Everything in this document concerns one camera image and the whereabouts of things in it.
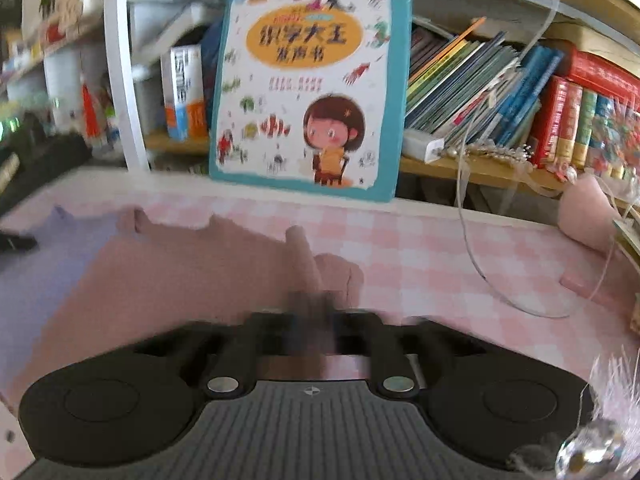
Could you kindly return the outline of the lavender towel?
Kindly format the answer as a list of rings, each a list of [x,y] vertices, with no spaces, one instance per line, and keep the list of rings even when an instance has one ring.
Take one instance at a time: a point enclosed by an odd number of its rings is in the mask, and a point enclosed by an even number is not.
[[[78,218],[61,207],[30,231],[37,247],[1,256],[1,389],[21,373],[86,267],[118,232],[119,214]]]

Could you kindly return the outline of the pink towel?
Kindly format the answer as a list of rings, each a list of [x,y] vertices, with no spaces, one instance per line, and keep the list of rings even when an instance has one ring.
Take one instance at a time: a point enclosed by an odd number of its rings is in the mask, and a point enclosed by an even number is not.
[[[272,238],[218,216],[199,229],[164,226],[144,211],[119,214],[100,249],[1,392],[11,405],[40,377],[190,321],[233,324],[286,308],[292,292],[334,292],[359,304],[360,267],[316,254],[300,226]]]

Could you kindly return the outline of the pink checkered tablecloth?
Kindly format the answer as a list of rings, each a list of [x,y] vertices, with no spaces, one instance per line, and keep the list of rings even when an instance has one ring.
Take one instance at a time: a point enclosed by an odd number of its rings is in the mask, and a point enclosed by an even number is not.
[[[587,377],[612,354],[634,358],[637,273],[554,226],[393,200],[358,202],[224,184],[193,174],[84,169],[29,196],[5,229],[29,232],[61,207],[78,218],[138,208],[164,226],[199,229],[215,216],[282,238],[300,226],[316,254],[360,267],[359,304],[397,324],[427,316]]]

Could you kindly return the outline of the white power adapter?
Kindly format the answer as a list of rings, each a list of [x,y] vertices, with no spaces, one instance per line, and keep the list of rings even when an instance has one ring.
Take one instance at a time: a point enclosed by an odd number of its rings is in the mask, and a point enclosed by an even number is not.
[[[430,164],[442,156],[445,140],[416,129],[406,129],[402,135],[401,154]]]

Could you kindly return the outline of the children's character sound book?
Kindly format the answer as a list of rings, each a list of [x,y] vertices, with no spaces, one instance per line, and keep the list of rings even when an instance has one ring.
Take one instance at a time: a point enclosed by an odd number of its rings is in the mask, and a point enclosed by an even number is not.
[[[215,180],[388,202],[412,0],[228,0],[210,129]]]

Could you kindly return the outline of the white orange medicine box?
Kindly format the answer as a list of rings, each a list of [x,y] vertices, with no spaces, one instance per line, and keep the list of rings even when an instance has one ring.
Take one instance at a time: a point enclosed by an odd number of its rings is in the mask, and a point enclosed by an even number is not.
[[[208,137],[201,47],[171,48],[160,58],[168,134],[183,142]]]

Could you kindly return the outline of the slanted colourful books stack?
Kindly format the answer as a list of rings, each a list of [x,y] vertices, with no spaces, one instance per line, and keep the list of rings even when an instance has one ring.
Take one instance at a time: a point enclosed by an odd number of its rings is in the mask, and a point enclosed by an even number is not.
[[[412,19],[405,139],[516,142],[516,130],[561,64],[564,53],[524,41],[506,23],[473,18],[454,34],[427,18]]]

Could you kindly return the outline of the pink plush toy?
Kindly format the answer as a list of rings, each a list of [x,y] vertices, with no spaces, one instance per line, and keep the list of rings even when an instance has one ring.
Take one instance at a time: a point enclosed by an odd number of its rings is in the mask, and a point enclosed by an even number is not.
[[[592,174],[583,174],[567,185],[559,202],[560,231],[602,255],[611,248],[614,221],[621,218]]]

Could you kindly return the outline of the crystal ball ornament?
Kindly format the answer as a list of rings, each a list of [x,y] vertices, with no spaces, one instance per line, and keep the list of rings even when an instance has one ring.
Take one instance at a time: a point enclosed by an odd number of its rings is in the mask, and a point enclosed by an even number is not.
[[[560,446],[554,471],[558,479],[603,479],[614,472],[625,451],[622,430],[598,418],[576,429]]]

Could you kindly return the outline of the wooden bookshelf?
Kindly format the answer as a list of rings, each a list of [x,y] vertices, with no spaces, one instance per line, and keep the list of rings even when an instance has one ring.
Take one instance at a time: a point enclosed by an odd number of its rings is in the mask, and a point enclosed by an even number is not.
[[[408,112],[411,29],[459,6],[464,29],[421,67],[449,73],[420,101],[444,138],[507,125],[529,75],[563,52],[540,44],[571,18],[639,50],[636,0],[22,0],[22,35],[103,26],[126,165],[199,148],[232,183],[389,200]]]

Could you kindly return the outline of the red books row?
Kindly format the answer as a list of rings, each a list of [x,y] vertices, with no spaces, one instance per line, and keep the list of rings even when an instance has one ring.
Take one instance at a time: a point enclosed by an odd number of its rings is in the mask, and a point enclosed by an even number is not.
[[[582,171],[599,151],[593,119],[610,117],[616,103],[638,108],[639,76],[566,40],[544,45],[561,52],[562,60],[540,94],[527,139],[529,161],[540,169],[565,164]]]

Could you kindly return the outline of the white shelf upright post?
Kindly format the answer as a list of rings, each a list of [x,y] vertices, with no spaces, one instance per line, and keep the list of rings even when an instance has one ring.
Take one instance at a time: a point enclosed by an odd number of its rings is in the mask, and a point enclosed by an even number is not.
[[[127,0],[104,0],[103,19],[108,76],[125,162],[129,171],[149,172],[134,92]]]

